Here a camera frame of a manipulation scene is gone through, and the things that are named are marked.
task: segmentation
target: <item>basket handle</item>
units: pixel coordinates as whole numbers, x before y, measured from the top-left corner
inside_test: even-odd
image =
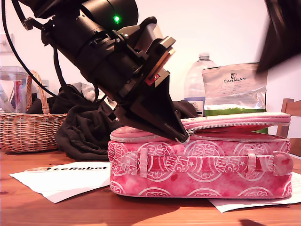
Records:
[[[33,76],[42,84],[42,80],[38,73],[35,71],[31,71]],[[45,95],[45,91],[39,86],[41,101],[42,101],[42,111],[44,114],[49,114],[49,106],[47,103],[47,98]],[[27,77],[27,110],[32,105],[32,78],[28,75]]]

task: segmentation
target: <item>bottle cap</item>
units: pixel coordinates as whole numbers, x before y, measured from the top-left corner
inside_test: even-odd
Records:
[[[199,53],[198,57],[210,57],[210,54],[208,52]]]
[[[42,85],[49,88],[49,80],[42,80]]]

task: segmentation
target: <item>white paper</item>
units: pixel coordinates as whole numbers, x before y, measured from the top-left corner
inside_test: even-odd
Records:
[[[21,172],[10,176],[54,203],[110,184],[109,162],[81,161],[51,168],[56,170]]]
[[[301,175],[293,173],[292,195],[283,199],[208,199],[221,213],[239,208],[301,202]]]

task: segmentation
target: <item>zipper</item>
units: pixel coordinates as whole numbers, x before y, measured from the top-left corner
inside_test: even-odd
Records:
[[[197,131],[201,129],[212,129],[219,127],[232,127],[232,126],[277,126],[277,125],[289,125],[289,123],[281,123],[281,122],[233,122],[233,123],[223,123],[223,124],[215,124],[215,125],[205,125],[191,128],[192,131]]]
[[[111,140],[116,142],[121,142],[121,143],[135,143],[137,141],[144,141],[144,140],[157,139],[157,138],[163,138],[163,137],[159,135],[150,135],[150,136],[135,137],[135,138],[121,138],[121,137],[115,137],[110,135]]]
[[[203,140],[219,140],[219,141],[234,141],[234,142],[283,142],[283,141],[289,141],[290,139],[288,138],[283,138],[283,139],[237,139],[237,138],[222,138],[222,137],[205,137],[205,136],[200,136],[200,135],[193,135],[194,137],[201,138]]]
[[[191,129],[186,130],[186,132],[189,135],[189,138],[187,141],[189,141],[191,136],[202,138],[204,140],[220,140],[220,141],[241,141],[241,142],[258,142],[255,140],[248,140],[248,139],[231,139],[231,138],[218,138],[218,137],[205,137],[200,135],[195,135],[197,130],[202,129],[211,129],[211,128],[219,128],[219,127],[231,127],[231,126],[276,126],[276,125],[289,125],[289,123],[276,123],[276,122],[234,122],[234,123],[225,123],[225,124],[215,124],[215,125],[205,125],[205,126],[198,126]],[[110,135],[110,139],[116,142],[121,143],[135,143],[135,142],[141,142],[145,140],[152,140],[152,139],[158,139],[163,138],[159,135],[150,135],[150,136],[144,136],[144,137],[135,137],[135,138],[121,138],[121,137],[115,137]],[[268,140],[260,140],[261,142],[278,142],[278,141],[287,141],[289,139],[268,139]]]

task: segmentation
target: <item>white wall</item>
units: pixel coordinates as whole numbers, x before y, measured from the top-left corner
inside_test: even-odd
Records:
[[[139,8],[139,23],[155,16],[163,36],[176,39],[176,53],[165,69],[171,72],[170,94],[173,100],[183,99],[184,77],[197,61],[199,52],[210,52],[218,65],[256,62],[259,60],[261,43],[265,37],[268,13],[264,0],[136,0]],[[26,16],[32,16],[23,7]],[[40,32],[27,32],[18,21],[11,1],[7,0],[9,31],[15,35],[16,48],[21,58],[36,70],[43,79],[50,80],[50,89],[60,85],[53,66],[53,52],[44,47]],[[267,109],[281,110],[285,97],[301,99],[301,58],[272,69],[268,75]],[[63,55],[60,55],[63,75],[67,83],[86,82],[79,70]],[[17,65],[13,56],[1,55],[1,65]],[[292,119],[290,137],[301,137],[300,119]]]

